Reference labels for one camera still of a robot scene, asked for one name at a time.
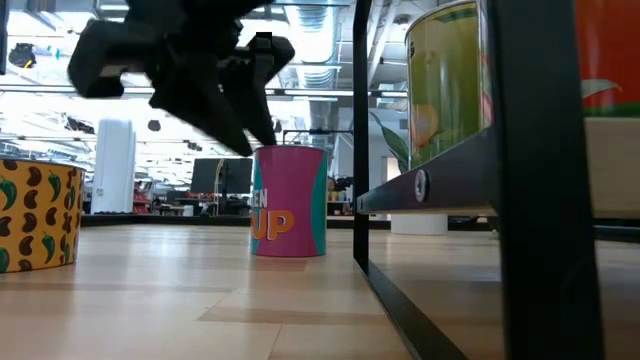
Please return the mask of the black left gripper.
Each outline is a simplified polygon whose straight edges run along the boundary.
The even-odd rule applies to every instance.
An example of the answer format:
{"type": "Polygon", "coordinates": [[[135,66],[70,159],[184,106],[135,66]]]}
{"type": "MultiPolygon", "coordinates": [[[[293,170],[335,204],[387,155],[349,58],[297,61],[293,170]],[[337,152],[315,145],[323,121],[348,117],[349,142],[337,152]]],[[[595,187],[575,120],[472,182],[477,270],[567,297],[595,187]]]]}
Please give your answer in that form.
{"type": "Polygon", "coordinates": [[[236,154],[252,148],[238,116],[219,88],[237,76],[267,83],[295,56],[291,42],[258,32],[239,46],[241,18],[274,0],[125,0],[121,22],[91,20],[67,67],[84,98],[119,97],[121,77],[143,73],[162,109],[236,154]]]}

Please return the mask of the pink teal soup can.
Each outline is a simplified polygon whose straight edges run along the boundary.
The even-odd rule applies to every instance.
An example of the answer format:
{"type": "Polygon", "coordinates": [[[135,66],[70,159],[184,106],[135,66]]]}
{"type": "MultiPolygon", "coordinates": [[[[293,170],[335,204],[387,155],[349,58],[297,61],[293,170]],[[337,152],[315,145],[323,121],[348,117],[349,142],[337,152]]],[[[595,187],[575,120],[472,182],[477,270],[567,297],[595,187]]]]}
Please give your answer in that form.
{"type": "Polygon", "coordinates": [[[326,254],[328,160],[304,146],[256,150],[251,253],[266,257],[326,254]]]}

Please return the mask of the green fruit can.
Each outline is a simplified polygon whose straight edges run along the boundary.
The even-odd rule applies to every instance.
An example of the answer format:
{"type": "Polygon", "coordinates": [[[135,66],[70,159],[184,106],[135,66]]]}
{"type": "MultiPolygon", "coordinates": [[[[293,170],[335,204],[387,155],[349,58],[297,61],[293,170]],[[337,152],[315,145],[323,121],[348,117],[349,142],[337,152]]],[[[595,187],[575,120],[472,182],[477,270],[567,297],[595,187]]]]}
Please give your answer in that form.
{"type": "Polygon", "coordinates": [[[474,0],[437,7],[406,34],[410,166],[481,129],[478,10],[474,0]]]}

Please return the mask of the yellow bean and pepper can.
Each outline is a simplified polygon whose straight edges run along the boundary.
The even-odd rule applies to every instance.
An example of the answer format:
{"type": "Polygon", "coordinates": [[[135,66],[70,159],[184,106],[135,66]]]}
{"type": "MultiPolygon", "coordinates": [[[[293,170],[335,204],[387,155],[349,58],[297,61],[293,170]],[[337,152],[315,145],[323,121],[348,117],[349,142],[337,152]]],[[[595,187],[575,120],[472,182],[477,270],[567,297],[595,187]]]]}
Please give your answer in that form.
{"type": "Polygon", "coordinates": [[[83,187],[81,168],[0,158],[0,273],[76,261],[83,187]]]}

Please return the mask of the red tomato can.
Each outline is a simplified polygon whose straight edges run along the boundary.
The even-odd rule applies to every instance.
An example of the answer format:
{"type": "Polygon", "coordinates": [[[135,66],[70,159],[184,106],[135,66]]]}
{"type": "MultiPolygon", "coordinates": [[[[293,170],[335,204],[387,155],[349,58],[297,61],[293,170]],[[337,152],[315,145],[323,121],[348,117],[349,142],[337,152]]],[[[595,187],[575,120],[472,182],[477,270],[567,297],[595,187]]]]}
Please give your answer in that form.
{"type": "Polygon", "coordinates": [[[483,113],[569,100],[588,129],[640,136],[640,0],[477,0],[483,113]]]}

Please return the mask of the black framed wooden shelf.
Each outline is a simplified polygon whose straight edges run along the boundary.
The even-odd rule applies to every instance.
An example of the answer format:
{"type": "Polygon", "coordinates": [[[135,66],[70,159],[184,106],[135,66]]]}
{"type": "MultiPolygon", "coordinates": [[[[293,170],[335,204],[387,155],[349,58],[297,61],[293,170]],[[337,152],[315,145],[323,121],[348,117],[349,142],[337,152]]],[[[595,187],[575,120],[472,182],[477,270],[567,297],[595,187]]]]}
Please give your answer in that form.
{"type": "Polygon", "coordinates": [[[354,256],[414,360],[640,360],[640,136],[567,99],[505,100],[458,145],[368,192],[359,216],[444,214],[443,236],[354,256]]]}

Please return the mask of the black computer monitor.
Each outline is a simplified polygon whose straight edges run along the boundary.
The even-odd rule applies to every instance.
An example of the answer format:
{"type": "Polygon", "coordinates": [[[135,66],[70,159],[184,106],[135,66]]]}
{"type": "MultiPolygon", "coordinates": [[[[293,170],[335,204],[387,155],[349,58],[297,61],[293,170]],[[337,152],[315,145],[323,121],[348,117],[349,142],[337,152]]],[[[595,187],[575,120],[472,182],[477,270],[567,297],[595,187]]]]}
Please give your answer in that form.
{"type": "Polygon", "coordinates": [[[191,193],[249,194],[252,187],[251,158],[196,159],[191,193]]]}

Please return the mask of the white pillar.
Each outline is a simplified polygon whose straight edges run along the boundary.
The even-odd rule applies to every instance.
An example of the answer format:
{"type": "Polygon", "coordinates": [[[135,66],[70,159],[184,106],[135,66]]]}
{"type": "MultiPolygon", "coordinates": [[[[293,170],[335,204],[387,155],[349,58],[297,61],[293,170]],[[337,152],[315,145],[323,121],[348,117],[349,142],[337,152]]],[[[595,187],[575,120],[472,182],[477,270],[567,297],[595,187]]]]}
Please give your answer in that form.
{"type": "Polygon", "coordinates": [[[133,209],[136,133],[131,120],[98,123],[91,213],[130,213],[133,209]]]}

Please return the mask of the red storage rack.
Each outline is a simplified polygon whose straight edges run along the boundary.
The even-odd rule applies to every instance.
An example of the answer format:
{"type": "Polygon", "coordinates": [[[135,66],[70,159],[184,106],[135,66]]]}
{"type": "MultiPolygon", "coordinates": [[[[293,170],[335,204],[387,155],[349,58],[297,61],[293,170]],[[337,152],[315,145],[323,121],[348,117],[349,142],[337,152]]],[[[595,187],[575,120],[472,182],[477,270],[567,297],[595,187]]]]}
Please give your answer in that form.
{"type": "Polygon", "coordinates": [[[148,189],[143,181],[136,181],[133,188],[133,205],[134,214],[149,214],[151,210],[151,200],[148,196],[148,189]]]}

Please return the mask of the long ceiling light strip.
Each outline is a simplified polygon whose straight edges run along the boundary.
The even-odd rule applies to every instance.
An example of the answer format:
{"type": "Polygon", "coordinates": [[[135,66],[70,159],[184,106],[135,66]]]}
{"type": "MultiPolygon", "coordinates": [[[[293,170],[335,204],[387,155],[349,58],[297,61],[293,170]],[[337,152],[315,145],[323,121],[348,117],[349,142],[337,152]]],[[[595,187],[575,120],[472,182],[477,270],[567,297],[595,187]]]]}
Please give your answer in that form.
{"type": "MultiPolygon", "coordinates": [[[[267,96],[302,96],[302,97],[351,97],[351,90],[322,90],[322,89],[266,89],[267,96]]],[[[0,92],[12,93],[58,93],[76,94],[72,86],[58,85],[0,85],[0,92]]],[[[155,92],[152,87],[127,87],[124,95],[151,95],[155,92]]],[[[369,91],[369,97],[401,99],[407,97],[406,91],[369,91]]]]}

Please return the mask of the snake plant in white pot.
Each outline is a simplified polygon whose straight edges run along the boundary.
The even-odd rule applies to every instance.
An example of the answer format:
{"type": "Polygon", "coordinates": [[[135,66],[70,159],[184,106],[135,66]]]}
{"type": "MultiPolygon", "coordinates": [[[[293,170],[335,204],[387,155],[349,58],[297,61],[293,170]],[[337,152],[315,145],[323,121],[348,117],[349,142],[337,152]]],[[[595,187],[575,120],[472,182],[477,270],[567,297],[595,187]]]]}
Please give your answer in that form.
{"type": "MultiPolygon", "coordinates": [[[[406,142],[394,131],[386,127],[373,112],[370,116],[381,129],[388,149],[396,158],[399,172],[409,170],[409,152],[406,142]]],[[[448,232],[448,216],[444,214],[392,214],[391,232],[396,235],[443,236],[448,232]]]]}

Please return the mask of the silver air duct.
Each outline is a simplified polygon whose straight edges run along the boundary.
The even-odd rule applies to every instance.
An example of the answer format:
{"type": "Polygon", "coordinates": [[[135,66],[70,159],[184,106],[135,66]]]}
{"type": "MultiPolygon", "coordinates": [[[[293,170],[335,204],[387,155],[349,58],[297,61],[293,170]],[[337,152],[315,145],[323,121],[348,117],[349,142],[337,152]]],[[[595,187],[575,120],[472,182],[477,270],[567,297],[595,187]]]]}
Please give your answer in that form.
{"type": "MultiPolygon", "coordinates": [[[[294,67],[302,90],[336,90],[339,66],[336,42],[340,35],[339,9],[321,5],[286,5],[289,39],[296,55],[294,67]]],[[[305,127],[337,130],[338,101],[319,95],[308,100],[305,127]]]]}

